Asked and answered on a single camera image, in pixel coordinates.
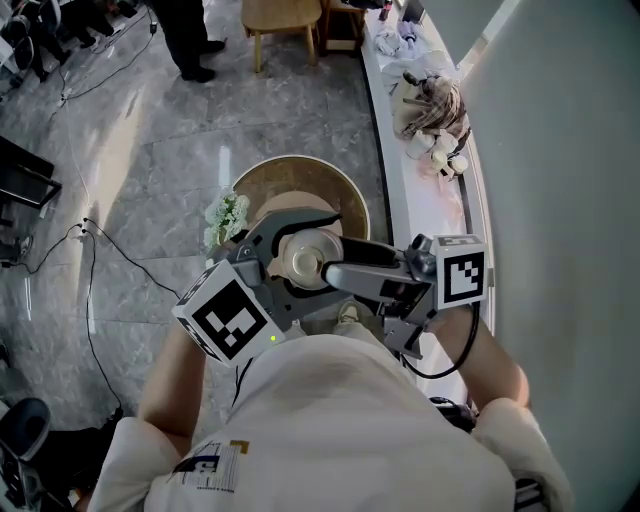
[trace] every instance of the black pants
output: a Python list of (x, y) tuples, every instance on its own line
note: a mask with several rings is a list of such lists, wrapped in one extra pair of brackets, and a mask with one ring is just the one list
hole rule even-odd
[(55, 36), (48, 34), (39, 25), (31, 25), (32, 28), (29, 31), (29, 36), (33, 42), (33, 60), (31, 61), (31, 67), (36, 72), (36, 75), (44, 75), (44, 68), (42, 67), (42, 56), (40, 55), (40, 47), (44, 47), (49, 50), (49, 53), (56, 59), (62, 60), (64, 52), (60, 48), (60, 44)]
[(202, 0), (150, 0), (171, 57), (183, 73), (200, 68), (200, 49), (207, 40)]
[(60, 14), (64, 26), (85, 45), (91, 46), (95, 42), (87, 27), (105, 36), (113, 34), (113, 27), (92, 0), (72, 0), (60, 7)]

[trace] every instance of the gray marble floor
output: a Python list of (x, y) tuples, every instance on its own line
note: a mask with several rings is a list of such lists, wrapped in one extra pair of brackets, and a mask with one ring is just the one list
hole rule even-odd
[[(1, 236), (33, 234), (27, 258), (32, 267), (69, 226), (90, 214), (131, 258), (184, 290), (204, 267), (203, 211), (216, 191), (261, 160), (290, 153), (320, 157), (344, 170), (366, 199), (372, 238), (386, 239), (360, 62), (331, 55), (310, 67), (302, 34), (267, 36), (263, 71), (256, 75), (240, 2), (205, 4), (210, 38), (227, 38), (228, 45), (224, 53), (203, 58), (218, 73), (210, 84), (180, 79), (159, 30), (127, 69), (62, 108), (62, 80), (50, 58), (45, 84), (31, 75), (0, 105), (0, 135), (52, 161), (54, 179), (63, 184), (44, 218), (17, 205), (7, 212), (16, 226)], [(72, 40), (73, 55), (62, 69), (67, 87), (72, 94), (89, 89), (128, 63), (149, 37), (143, 19), (100, 54), (80, 50)], [(92, 338), (131, 413), (175, 298), (106, 239), (97, 240)], [(24, 269), (0, 270), (1, 337), (17, 374), (0, 377), (0, 391), (9, 401), (43, 398), (57, 428), (97, 425), (115, 406), (86, 335), (91, 254), (88, 239), (71, 239), (30, 278)], [(232, 370), (216, 366), (208, 373), (200, 432), (224, 421), (234, 390)]]

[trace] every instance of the beige shoe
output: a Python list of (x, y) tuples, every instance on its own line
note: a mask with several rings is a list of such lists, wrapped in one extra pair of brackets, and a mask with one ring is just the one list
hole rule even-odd
[(338, 313), (339, 324), (355, 324), (360, 322), (358, 306), (352, 300), (345, 302)]

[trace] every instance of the person's right arm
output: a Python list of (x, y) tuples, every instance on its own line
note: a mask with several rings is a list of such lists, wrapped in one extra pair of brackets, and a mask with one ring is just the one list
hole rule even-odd
[[(469, 337), (473, 312), (469, 307), (442, 311), (429, 326), (452, 361), (457, 361)], [(510, 398), (529, 405), (529, 383), (522, 369), (498, 345), (480, 319), (476, 339), (459, 369), (469, 394), (480, 411), (491, 401)]]

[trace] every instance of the flower bouquet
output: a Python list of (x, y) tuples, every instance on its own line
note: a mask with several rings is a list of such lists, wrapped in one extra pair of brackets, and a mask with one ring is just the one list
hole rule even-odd
[(247, 226), (248, 209), (247, 196), (223, 191), (204, 212), (204, 218), (209, 224), (204, 230), (204, 245), (213, 249), (240, 233)]

